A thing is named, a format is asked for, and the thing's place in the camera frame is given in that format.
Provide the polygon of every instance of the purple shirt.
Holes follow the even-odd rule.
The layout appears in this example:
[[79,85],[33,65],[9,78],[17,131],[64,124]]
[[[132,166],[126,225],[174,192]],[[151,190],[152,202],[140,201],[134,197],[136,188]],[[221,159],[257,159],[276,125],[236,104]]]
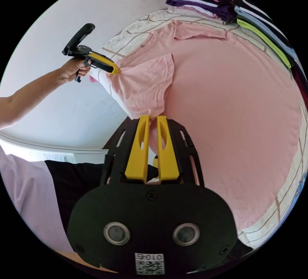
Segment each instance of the purple shirt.
[[221,5],[218,7],[211,7],[208,6],[206,4],[202,4],[202,3],[195,3],[192,1],[180,1],[180,0],[167,0],[166,4],[168,4],[169,6],[174,6],[174,7],[181,7],[181,6],[185,6],[185,5],[192,5],[192,6],[197,6],[200,7],[204,10],[210,11],[214,14],[216,14],[218,17],[220,17],[222,20],[224,21],[232,21],[236,18],[236,13],[234,11],[234,8],[232,5]]

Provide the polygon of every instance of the human arm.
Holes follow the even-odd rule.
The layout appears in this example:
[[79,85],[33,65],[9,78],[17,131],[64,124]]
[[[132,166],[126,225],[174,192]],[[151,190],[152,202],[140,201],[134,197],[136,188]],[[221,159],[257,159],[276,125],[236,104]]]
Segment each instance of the human arm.
[[0,130],[15,124],[59,86],[74,80],[77,72],[85,76],[89,70],[90,67],[84,66],[83,60],[72,58],[62,67],[28,83],[13,95],[0,97]]

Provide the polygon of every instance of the white wall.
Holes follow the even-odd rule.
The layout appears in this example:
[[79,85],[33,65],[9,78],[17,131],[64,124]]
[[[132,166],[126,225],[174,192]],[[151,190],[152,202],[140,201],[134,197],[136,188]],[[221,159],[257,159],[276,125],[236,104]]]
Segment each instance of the white wall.
[[[96,29],[83,43],[99,50],[132,22],[165,8],[165,1],[59,0],[37,19],[15,49],[0,96],[12,95],[65,63],[68,57],[61,51],[85,23],[94,23]],[[125,118],[104,88],[86,77],[80,84],[71,82],[57,89],[3,133],[30,143],[102,148]]]

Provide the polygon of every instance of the black screw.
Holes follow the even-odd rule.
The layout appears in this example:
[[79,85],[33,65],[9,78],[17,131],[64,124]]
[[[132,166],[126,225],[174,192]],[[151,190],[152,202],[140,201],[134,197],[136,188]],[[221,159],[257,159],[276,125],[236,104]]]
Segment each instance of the black screw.
[[80,253],[84,253],[84,248],[81,245],[76,244],[75,247]]
[[156,192],[155,190],[150,190],[150,191],[147,193],[147,199],[148,199],[148,200],[153,201],[153,200],[156,200],[157,197],[158,197],[158,194],[157,194],[157,192]]
[[221,255],[224,255],[224,254],[226,254],[229,250],[230,250],[230,247],[229,247],[229,246],[225,246],[225,247],[223,247],[223,248],[220,250],[220,254],[221,254]]

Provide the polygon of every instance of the qr code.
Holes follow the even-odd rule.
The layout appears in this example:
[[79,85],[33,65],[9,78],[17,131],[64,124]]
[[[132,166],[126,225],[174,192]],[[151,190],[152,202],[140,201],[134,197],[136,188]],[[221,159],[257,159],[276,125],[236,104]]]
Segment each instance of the qr code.
[[135,253],[136,273],[138,275],[164,275],[163,254]]

